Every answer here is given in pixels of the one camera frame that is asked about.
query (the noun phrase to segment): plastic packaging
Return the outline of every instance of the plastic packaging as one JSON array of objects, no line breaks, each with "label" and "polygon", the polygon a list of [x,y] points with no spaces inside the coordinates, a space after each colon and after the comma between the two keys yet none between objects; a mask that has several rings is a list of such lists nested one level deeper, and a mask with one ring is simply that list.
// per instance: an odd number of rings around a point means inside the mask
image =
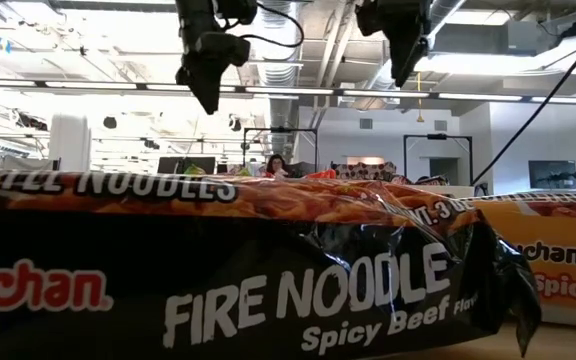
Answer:
[{"label": "plastic packaging", "polygon": [[379,182],[0,171],[0,359],[354,359],[495,334],[534,277],[469,203]]}]

